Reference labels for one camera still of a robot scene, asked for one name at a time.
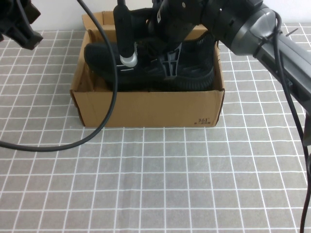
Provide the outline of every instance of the table surface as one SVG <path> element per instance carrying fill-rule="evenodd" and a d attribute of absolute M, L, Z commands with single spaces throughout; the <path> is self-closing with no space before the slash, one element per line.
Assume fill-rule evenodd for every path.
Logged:
<path fill-rule="evenodd" d="M 295 28 L 311 50 L 311 24 L 283 31 Z M 34 51 L 0 43 L 1 140 L 52 146 L 92 132 L 69 95 L 84 32 L 42 34 Z M 0 233 L 299 232 L 305 162 L 282 87 L 254 58 L 220 49 L 216 128 L 105 129 L 59 153 L 0 149 Z"/>

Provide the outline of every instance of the black shoe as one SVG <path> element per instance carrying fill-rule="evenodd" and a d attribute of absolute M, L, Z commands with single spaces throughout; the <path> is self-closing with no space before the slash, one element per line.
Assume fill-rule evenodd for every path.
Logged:
<path fill-rule="evenodd" d="M 118 65 L 119 91 L 143 89 L 208 91 L 212 89 L 215 38 L 208 32 L 196 40 L 182 43 L 177 76 L 174 79 L 167 78 L 165 68 L 160 62 L 161 58 L 150 58 L 144 45 L 137 45 L 138 64 L 134 68 L 122 65 L 116 43 L 112 44 L 112 48 Z M 88 44 L 85 48 L 85 60 L 90 69 L 104 78 L 111 87 L 114 75 L 109 56 L 104 43 Z"/>

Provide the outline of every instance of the black wire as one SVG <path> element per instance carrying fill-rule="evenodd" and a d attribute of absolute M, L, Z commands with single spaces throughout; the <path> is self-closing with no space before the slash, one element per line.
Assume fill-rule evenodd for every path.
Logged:
<path fill-rule="evenodd" d="M 296 127 L 298 129 L 298 133 L 299 133 L 299 136 L 300 136 L 300 139 L 302 142 L 304 132 L 303 132 L 303 129 L 302 129 L 302 126 L 301 126 L 301 123 L 300 123 L 300 120 L 298 117 L 298 113 L 296 111 L 291 93 L 289 91 L 287 81 L 285 79 L 283 63 L 282 63 L 280 49 L 279 49 L 279 36 L 281 34 L 282 18 L 277 12 L 275 12 L 275 14 L 276 14 L 276 19 L 277 19 L 277 26 L 276 26 L 276 30 L 275 30 L 274 37 L 273 37 L 273 44 L 274 44 L 274 53 L 275 53 L 277 71 L 278 71 L 278 75 L 281 79 L 281 83 L 282 83 L 282 86 L 284 89 L 286 100 L 287 100 L 288 105 L 291 109 Z M 302 147 L 303 147 L 303 152 L 304 152 L 304 156 L 305 156 L 305 160 L 306 160 L 306 166 L 307 166 L 308 189 L 307 189 L 306 201 L 305 201 L 305 205 L 304 205 L 304 209 L 303 209 L 303 213 L 302 213 L 302 217 L 301 217 L 300 233 L 303 233 L 304 229 L 305 229 L 306 217 L 307 217 L 307 212 L 308 212 L 308 207 L 309 207 L 310 197 L 311 197 L 311 173 L 310 173 L 311 158 L 309 157 L 308 148 L 305 147 L 304 145 L 302 145 Z"/>
<path fill-rule="evenodd" d="M 118 71 L 117 71 L 117 64 L 116 64 L 114 52 L 112 50 L 110 41 L 109 41 L 105 31 L 103 30 L 102 26 L 97 21 L 95 16 L 92 14 L 90 9 L 85 5 L 83 0 L 77 0 L 77 1 L 82 6 L 82 8 L 85 10 L 85 12 L 89 15 L 89 17 L 92 19 L 92 21 L 94 22 L 96 27 L 98 28 L 100 34 L 102 35 L 102 37 L 104 38 L 104 40 L 106 42 L 106 45 L 107 45 L 109 53 L 110 53 L 110 60 L 111 60 L 111 65 L 113 66 L 115 80 L 113 83 L 112 100 L 111 100 L 111 104 L 110 104 L 110 107 L 109 107 L 109 110 L 107 112 L 106 117 L 104 118 L 104 120 L 100 124 L 100 126 L 92 134 L 90 134 L 86 138 L 82 139 L 81 141 L 78 141 L 78 142 L 75 142 L 72 144 L 59 146 L 59 147 L 28 147 L 28 146 L 15 145 L 15 144 L 11 144 L 8 142 L 1 142 L 0 141 L 0 147 L 12 149 L 12 150 L 28 151 L 28 152 L 55 152 L 55 151 L 61 151 L 61 150 L 69 150 L 69 149 L 78 147 L 78 146 L 90 141 L 91 139 L 93 139 L 105 127 L 106 123 L 109 121 L 111 114 L 113 112 L 116 100 L 117 100 L 117 93 L 118 93 Z"/>

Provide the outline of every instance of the white wall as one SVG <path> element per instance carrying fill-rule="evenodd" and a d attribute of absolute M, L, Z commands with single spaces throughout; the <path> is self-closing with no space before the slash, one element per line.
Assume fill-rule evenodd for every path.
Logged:
<path fill-rule="evenodd" d="M 35 30 L 83 30 L 83 9 L 76 0 L 32 0 L 42 15 L 33 24 Z M 112 11 L 117 0 L 85 0 L 93 12 Z M 126 0 L 130 9 L 151 7 L 152 0 Z M 311 22 L 311 0 L 265 0 L 278 11 L 284 22 Z"/>

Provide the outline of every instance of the cardboard box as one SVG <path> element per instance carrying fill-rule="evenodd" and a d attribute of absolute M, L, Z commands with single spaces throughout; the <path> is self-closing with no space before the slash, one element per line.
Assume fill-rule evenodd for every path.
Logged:
<path fill-rule="evenodd" d="M 110 41 L 116 41 L 112 12 L 96 13 Z M 86 127 L 98 127 L 109 108 L 112 92 L 84 60 L 88 43 L 103 41 L 88 16 L 83 16 L 87 30 L 75 72 L 71 96 Z M 199 38 L 206 29 L 197 26 L 187 39 Z M 215 47 L 214 90 L 206 92 L 119 92 L 107 127 L 214 127 L 222 109 L 225 88 L 219 50 Z"/>

